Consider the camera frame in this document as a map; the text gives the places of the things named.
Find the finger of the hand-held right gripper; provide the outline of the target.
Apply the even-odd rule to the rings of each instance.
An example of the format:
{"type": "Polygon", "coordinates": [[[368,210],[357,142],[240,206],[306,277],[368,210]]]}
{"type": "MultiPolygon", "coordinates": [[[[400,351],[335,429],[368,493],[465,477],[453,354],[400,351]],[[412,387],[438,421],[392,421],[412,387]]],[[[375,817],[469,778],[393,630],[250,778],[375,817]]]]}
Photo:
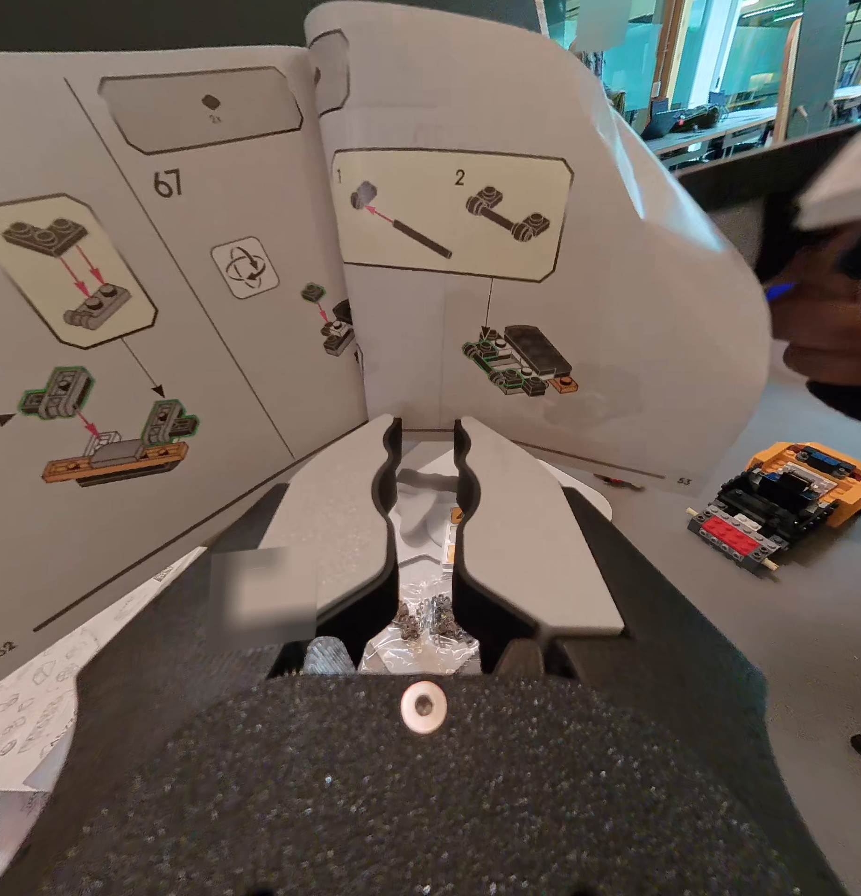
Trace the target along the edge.
{"type": "Polygon", "coordinates": [[[828,163],[798,198],[795,226],[814,231],[861,222],[861,133],[828,163]]]}

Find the clear bag of black parts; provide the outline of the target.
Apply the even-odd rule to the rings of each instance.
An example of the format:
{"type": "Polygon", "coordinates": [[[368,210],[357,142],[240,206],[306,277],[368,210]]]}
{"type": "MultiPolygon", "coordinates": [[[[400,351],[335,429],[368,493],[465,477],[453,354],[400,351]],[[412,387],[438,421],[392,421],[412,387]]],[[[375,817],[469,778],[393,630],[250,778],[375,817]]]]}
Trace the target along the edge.
{"type": "Polygon", "coordinates": [[[393,620],[366,644],[360,674],[481,674],[480,644],[456,620],[451,574],[400,587],[393,620]]]}

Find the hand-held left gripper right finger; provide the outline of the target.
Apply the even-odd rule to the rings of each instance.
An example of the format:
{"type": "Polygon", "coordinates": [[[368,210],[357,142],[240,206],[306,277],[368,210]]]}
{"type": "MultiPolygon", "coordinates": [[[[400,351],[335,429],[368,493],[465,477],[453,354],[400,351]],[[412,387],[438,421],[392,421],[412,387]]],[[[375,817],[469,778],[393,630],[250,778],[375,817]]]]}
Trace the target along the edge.
{"type": "Polygon", "coordinates": [[[471,417],[455,424],[459,472],[452,608],[492,672],[513,641],[613,638],[625,621],[545,462],[471,417]]]}

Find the partly built lego car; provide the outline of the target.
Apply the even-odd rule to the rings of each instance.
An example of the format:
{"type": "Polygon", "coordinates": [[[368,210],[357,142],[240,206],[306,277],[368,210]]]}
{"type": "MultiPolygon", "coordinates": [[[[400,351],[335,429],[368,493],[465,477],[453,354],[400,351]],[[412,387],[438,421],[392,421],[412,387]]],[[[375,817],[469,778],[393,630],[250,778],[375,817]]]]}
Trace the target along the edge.
{"type": "Polygon", "coordinates": [[[776,442],[701,511],[686,512],[698,541],[763,577],[815,533],[861,514],[861,461],[818,442],[776,442]]]}

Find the lego instruction booklet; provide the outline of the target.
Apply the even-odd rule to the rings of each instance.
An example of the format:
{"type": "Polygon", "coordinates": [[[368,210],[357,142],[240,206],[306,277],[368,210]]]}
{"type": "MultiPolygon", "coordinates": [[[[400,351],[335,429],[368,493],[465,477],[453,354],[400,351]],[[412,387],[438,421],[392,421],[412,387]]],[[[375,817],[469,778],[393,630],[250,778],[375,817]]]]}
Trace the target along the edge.
{"type": "Polygon", "coordinates": [[[757,408],[756,278],[569,52],[305,31],[0,53],[0,679],[385,412],[695,494],[757,408]]]}

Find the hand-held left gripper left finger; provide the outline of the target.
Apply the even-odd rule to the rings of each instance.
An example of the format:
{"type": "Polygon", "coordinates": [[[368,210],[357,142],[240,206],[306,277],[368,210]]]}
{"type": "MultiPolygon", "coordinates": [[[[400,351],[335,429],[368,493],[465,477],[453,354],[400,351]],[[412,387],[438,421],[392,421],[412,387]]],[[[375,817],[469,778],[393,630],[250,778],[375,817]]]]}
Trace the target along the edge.
{"type": "Polygon", "coordinates": [[[316,633],[365,648],[394,618],[398,571],[390,511],[402,421],[389,413],[330,444],[290,479],[259,542],[306,562],[316,633]]]}

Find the wooden background desk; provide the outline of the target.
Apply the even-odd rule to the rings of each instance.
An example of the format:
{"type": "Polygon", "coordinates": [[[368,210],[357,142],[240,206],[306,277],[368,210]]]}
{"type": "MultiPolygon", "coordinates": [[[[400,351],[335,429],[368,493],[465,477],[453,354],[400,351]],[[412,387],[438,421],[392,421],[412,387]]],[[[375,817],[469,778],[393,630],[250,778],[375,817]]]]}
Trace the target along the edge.
{"type": "Polygon", "coordinates": [[[775,119],[775,106],[734,111],[714,127],[670,133],[647,145],[667,169],[691,168],[761,149],[771,139],[775,119]]]}

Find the white paper bags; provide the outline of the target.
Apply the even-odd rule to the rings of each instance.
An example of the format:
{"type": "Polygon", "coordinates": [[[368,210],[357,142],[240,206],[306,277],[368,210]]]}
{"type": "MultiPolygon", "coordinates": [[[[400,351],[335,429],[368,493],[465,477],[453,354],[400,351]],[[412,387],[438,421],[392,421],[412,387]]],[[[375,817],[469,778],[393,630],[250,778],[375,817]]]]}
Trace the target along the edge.
{"type": "Polygon", "coordinates": [[[200,546],[184,555],[0,681],[0,876],[43,812],[66,761],[79,672],[204,552],[200,546]]]}

